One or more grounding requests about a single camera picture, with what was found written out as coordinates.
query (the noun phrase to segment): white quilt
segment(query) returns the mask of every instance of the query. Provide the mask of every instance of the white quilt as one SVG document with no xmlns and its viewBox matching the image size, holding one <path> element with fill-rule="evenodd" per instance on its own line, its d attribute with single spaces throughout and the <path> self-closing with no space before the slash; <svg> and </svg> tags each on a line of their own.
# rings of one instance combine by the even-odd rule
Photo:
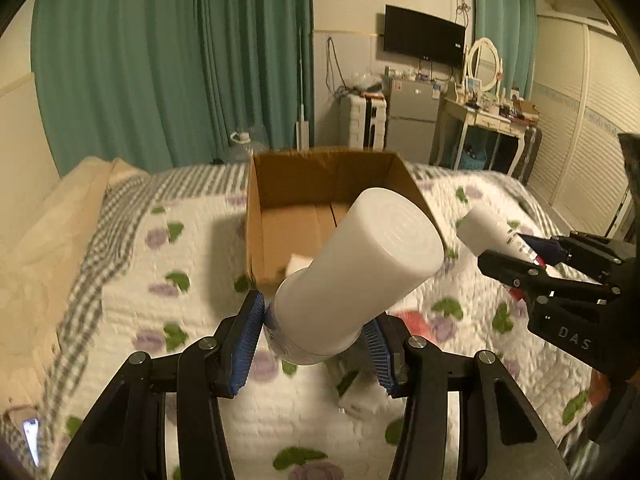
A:
<svg viewBox="0 0 640 480">
<path fill-rule="evenodd" d="M 559 440 L 588 408 L 590 369 L 527 331 L 526 310 L 513 304 L 500 283 L 480 274 L 474 256 L 457 240 L 455 224 L 473 204 L 484 202 L 523 232 L 542 232 L 516 200 L 488 180 L 454 174 L 420 185 L 449 252 L 440 272 L 393 313 L 402 313 L 412 333 L 444 351 L 496 352 Z M 51 472 L 70 434 L 132 352 L 179 352 L 236 313 L 248 286 L 244 208 L 242 195 L 219 196 L 158 204 L 145 216 L 128 273 L 103 287 L 103 316 L 87 368 L 55 432 Z M 402 401 L 389 399 L 363 421 L 341 412 L 337 401 L 325 366 L 283 364 L 261 338 L 246 386 L 234 400 L 220 401 L 236 478 L 386 479 Z M 450 402 L 446 478 L 455 476 L 458 421 L 457 402 Z M 171 395 L 166 440 L 171 475 L 178 468 Z"/>
</svg>

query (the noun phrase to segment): vanity table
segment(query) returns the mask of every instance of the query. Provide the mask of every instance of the vanity table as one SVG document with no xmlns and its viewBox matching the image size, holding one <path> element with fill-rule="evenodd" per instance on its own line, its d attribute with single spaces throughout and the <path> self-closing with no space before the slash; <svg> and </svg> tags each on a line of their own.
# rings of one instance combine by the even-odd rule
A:
<svg viewBox="0 0 640 480">
<path fill-rule="evenodd" d="M 469 126 L 478 126 L 479 128 L 484 128 L 485 130 L 497 132 L 501 135 L 516 137 L 518 139 L 518 149 L 516 150 L 513 161 L 511 162 L 511 165 L 509 167 L 509 171 L 507 172 L 507 175 L 511 176 L 518 161 L 520 160 L 522 152 L 524 151 L 524 132 L 527 127 L 524 124 L 512 123 L 506 117 L 489 114 L 487 112 L 483 112 L 482 110 L 475 110 L 471 107 L 459 104 L 455 99 L 452 99 L 450 97 L 446 97 L 444 101 L 444 106 L 440 109 L 440 113 L 443 114 L 443 116 L 438 118 L 438 131 L 436 132 L 438 138 L 440 139 L 438 143 L 438 159 L 436 161 L 436 166 L 439 166 L 442 163 L 442 157 L 444 156 L 446 123 L 449 118 L 455 118 L 459 121 L 462 121 L 462 132 L 460 133 L 460 142 L 458 143 L 458 151 L 456 153 L 456 161 L 453 169 L 457 170 L 458 165 L 460 164 L 460 157 L 462 156 L 462 150 L 465 145 L 466 130 L 469 128 Z M 491 157 L 491 162 L 489 163 L 489 169 L 491 169 L 494 165 L 495 155 L 498 152 L 499 145 L 500 135 L 498 135 L 498 140 L 495 143 L 494 152 Z"/>
</svg>

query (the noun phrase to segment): curtain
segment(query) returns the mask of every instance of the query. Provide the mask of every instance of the curtain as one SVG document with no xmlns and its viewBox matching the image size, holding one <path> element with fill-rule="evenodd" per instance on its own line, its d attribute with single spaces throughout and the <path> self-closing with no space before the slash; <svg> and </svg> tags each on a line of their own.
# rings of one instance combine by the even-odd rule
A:
<svg viewBox="0 0 640 480">
<path fill-rule="evenodd" d="M 502 58 L 502 86 L 529 98 L 538 36 L 536 0 L 476 0 L 475 37 L 494 42 Z"/>
<path fill-rule="evenodd" d="M 291 146 L 311 103 L 310 14 L 310 0 L 36 0 L 31 59 L 60 175 L 87 155 L 207 163 L 254 124 Z"/>
</svg>

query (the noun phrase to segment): television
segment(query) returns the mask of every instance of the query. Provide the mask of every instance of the television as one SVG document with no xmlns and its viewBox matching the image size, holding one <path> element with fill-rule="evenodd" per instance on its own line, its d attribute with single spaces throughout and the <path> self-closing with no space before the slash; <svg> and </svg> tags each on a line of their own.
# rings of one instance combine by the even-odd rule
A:
<svg viewBox="0 0 640 480">
<path fill-rule="evenodd" d="M 462 68 L 465 27 L 417 12 L 385 7 L 384 51 Z"/>
</svg>

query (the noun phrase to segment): white suitcase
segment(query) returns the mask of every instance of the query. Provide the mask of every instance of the white suitcase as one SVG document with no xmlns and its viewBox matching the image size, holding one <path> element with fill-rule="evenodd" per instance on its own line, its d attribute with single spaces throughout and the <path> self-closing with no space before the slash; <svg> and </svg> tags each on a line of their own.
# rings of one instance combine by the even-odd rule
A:
<svg viewBox="0 0 640 480">
<path fill-rule="evenodd" d="M 386 101 L 354 94 L 340 100 L 340 144 L 350 148 L 385 147 Z"/>
</svg>

